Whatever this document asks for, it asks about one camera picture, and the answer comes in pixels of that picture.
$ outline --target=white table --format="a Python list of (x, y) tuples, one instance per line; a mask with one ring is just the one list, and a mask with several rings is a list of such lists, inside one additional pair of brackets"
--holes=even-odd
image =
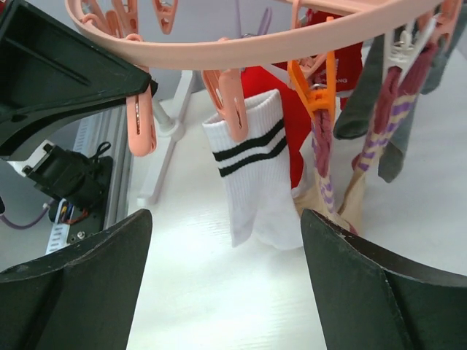
[[(368, 178), (365, 237), (426, 265), (467, 275), (467, 61), (455, 52), (443, 85), (418, 103), (403, 173)], [(303, 249), (254, 239), (231, 248), (228, 209), (201, 122), (214, 108), (192, 96), (153, 213), (153, 238), (129, 350), (325, 349)], [(363, 140), (337, 141), (337, 201)], [(135, 159), (129, 212), (147, 158)]]

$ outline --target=clip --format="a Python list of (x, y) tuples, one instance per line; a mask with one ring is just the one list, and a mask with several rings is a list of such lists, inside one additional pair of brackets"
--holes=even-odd
[(436, 19), (435, 28), (431, 34), (430, 41), (434, 44), (438, 44), (440, 38), (444, 37), (446, 39), (444, 51), (446, 51), (451, 44), (452, 33), (458, 22), (462, 3), (462, 0), (444, 0), (441, 3), (441, 12), (439, 14), (435, 15), (433, 9), (421, 15), (417, 20), (419, 28), (425, 28), (429, 26), (429, 22), (432, 18)]
[(174, 3), (170, 5), (167, 2), (161, 2), (161, 0), (153, 0), (155, 15), (158, 18), (159, 26), (164, 34), (170, 34), (174, 26), (178, 0), (173, 0), (173, 2)]
[(415, 43), (414, 36), (412, 35), (414, 25), (415, 20), (407, 23), (397, 42), (394, 42), (394, 31), (385, 34), (382, 81), (385, 81), (389, 68), (394, 66), (402, 70), (399, 82), (404, 80), (410, 68), (414, 65), (415, 60), (417, 60), (430, 40), (436, 26), (436, 19), (431, 17), (425, 26), (422, 27), (422, 30), (417, 32)]
[[(290, 23), (290, 29), (297, 29), (301, 27), (301, 21), (298, 19), (298, 13), (300, 12), (301, 0), (293, 0), (292, 3), (292, 20)], [(298, 64), (304, 73), (305, 79), (309, 79), (313, 73), (326, 61), (326, 55), (317, 55), (316, 57), (302, 58), (298, 61)]]
[(122, 39), (124, 36), (123, 29), (120, 25), (120, 20), (118, 19), (116, 11), (107, 11), (105, 14), (105, 18), (107, 20), (107, 24), (109, 25), (111, 35), (115, 36), (118, 39)]
[[(138, 34), (130, 34), (126, 40), (142, 42)], [(147, 67), (140, 67), (149, 72)], [(126, 98), (126, 116), (128, 118), (128, 146), (131, 153), (144, 157), (155, 150), (156, 137), (153, 114), (151, 86), (141, 95)]]
[(310, 88), (298, 61), (289, 61), (287, 72), (313, 122), (315, 122), (314, 112), (318, 109), (326, 109), (329, 112), (331, 123), (334, 124), (336, 119), (336, 56), (334, 51), (326, 54), (327, 85), (314, 84)]
[(201, 76), (214, 107), (228, 125), (231, 138), (235, 142), (244, 141), (248, 136), (248, 120), (240, 69), (202, 71)]
[(138, 0), (127, 0), (127, 5), (123, 5), (122, 0), (112, 0), (112, 5), (120, 18), (125, 35), (137, 34)]
[(109, 26), (107, 25), (107, 20), (96, 0), (81, 0), (81, 7), (83, 13), (85, 14), (81, 20), (83, 24), (86, 24), (92, 20), (94, 25), (100, 31), (111, 35)]

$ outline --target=white sock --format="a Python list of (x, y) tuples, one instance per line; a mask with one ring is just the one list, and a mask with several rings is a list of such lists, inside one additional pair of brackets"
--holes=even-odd
[(237, 143), (216, 114), (203, 123), (228, 197), (232, 246), (253, 232), (278, 249), (303, 246), (290, 191), (290, 161), (278, 90), (245, 101), (248, 138)]

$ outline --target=sock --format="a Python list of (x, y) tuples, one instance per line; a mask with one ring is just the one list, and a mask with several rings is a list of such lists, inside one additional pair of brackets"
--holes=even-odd
[(303, 245), (290, 192), (289, 153), (278, 90), (248, 98), (248, 138), (236, 143), (216, 114), (203, 123), (227, 192), (232, 246), (253, 232), (278, 249)]
[[(439, 48), (434, 44), (428, 44), (422, 51), (419, 58), (415, 61), (406, 79), (401, 84), (401, 91), (406, 94), (410, 92), (420, 91), (424, 85), (428, 72), (432, 66), (433, 58), (439, 52)], [(414, 77), (414, 71), (417, 72), (417, 77)], [(378, 176), (384, 179), (387, 183), (391, 183), (402, 171), (406, 157), (407, 148), (409, 146), (410, 133), (415, 115), (415, 107), (417, 100), (412, 104), (410, 112), (402, 120), (400, 126), (393, 132), (389, 143), (387, 144), (384, 153), (379, 159)]]
[(374, 38), (353, 94), (334, 126), (337, 139), (356, 139), (366, 134), (382, 85), (385, 36)]
[(302, 192), (301, 180), (306, 171), (300, 148), (312, 130), (312, 121), (305, 106), (301, 103), (296, 91), (289, 89), (286, 84), (259, 66), (246, 68), (242, 72), (242, 86), (245, 98), (274, 89), (279, 90), (284, 114), (285, 137), (290, 153), (290, 182), (291, 187), (296, 189), (294, 196), (298, 195)]
[[(328, 12), (309, 9), (306, 12), (306, 26), (324, 23), (327, 17), (340, 18), (341, 16)], [(336, 56), (336, 94), (340, 97), (340, 107), (344, 110), (347, 99), (357, 86), (358, 78), (363, 70), (362, 46), (359, 42), (343, 47), (334, 52)], [(312, 76), (314, 83), (326, 84), (326, 63), (323, 63)]]
[[(464, 2), (462, 7), (460, 8), (460, 14), (458, 21), (455, 25), (454, 32), (452, 33), (452, 39), (449, 47), (445, 52), (440, 50), (439, 55), (437, 55), (436, 59), (433, 60), (433, 64), (431, 70), (427, 76), (426, 82), (423, 86), (421, 93), (423, 95), (427, 95), (433, 92), (440, 84), (443, 79), (444, 70), (449, 62), (451, 57), (452, 51), (458, 45), (458, 42), (466, 29), (467, 24), (467, 4)], [(440, 47), (444, 47), (445, 42), (439, 42)]]

